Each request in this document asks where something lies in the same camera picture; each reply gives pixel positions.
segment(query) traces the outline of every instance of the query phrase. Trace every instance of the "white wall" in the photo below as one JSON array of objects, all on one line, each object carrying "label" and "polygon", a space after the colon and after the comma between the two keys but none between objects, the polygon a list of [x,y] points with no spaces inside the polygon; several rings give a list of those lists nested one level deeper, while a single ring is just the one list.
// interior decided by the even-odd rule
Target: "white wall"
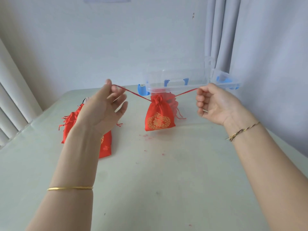
[{"label": "white wall", "polygon": [[150,59],[204,55],[207,0],[0,0],[0,38],[45,109],[106,78],[142,83]]}]

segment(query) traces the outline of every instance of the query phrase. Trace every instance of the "gold bracelet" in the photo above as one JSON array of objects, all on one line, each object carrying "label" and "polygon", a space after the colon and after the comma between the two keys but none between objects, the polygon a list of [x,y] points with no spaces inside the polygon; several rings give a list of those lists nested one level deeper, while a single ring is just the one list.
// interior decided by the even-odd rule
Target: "gold bracelet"
[{"label": "gold bracelet", "polygon": [[237,136],[239,133],[241,132],[244,132],[244,131],[247,131],[248,129],[254,127],[255,125],[259,124],[260,122],[256,123],[256,124],[253,124],[252,126],[246,128],[246,129],[241,129],[239,130],[238,132],[236,132],[234,135],[230,136],[229,138],[227,138],[226,140],[230,140],[230,142],[232,142],[232,140],[235,138],[235,136]]},{"label": "gold bracelet", "polygon": [[92,190],[93,186],[50,187],[49,190]]}]

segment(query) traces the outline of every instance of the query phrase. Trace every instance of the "person's left hand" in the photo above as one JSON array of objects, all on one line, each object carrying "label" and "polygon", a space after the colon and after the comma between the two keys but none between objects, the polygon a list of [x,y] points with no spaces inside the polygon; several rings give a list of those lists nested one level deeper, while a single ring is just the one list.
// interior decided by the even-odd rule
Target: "person's left hand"
[{"label": "person's left hand", "polygon": [[100,136],[109,132],[127,109],[128,102],[125,101],[124,92],[124,89],[118,89],[107,79],[106,84],[82,107],[76,125],[93,128]]}]

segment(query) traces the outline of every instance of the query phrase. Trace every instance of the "gold floral pattern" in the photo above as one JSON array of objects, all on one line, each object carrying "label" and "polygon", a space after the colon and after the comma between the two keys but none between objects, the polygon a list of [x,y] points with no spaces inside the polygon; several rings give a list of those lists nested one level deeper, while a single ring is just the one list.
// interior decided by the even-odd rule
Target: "gold floral pattern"
[{"label": "gold floral pattern", "polygon": [[153,117],[148,118],[147,124],[148,127],[152,130],[160,130],[168,128],[171,121],[170,118],[160,115],[160,113],[156,112]]}]

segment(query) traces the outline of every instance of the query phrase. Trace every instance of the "hand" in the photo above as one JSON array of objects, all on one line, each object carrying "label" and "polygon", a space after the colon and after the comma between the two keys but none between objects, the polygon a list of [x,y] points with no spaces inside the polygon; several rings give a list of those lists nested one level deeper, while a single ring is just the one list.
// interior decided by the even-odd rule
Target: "hand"
[{"label": "hand", "polygon": [[239,99],[213,83],[197,89],[198,115],[209,121],[224,125],[233,114],[245,109]]},{"label": "hand", "polygon": [[127,109],[128,102],[125,101],[124,92],[124,89],[118,89],[107,79],[106,84],[82,107],[76,125],[93,128],[102,137],[113,128]]}]

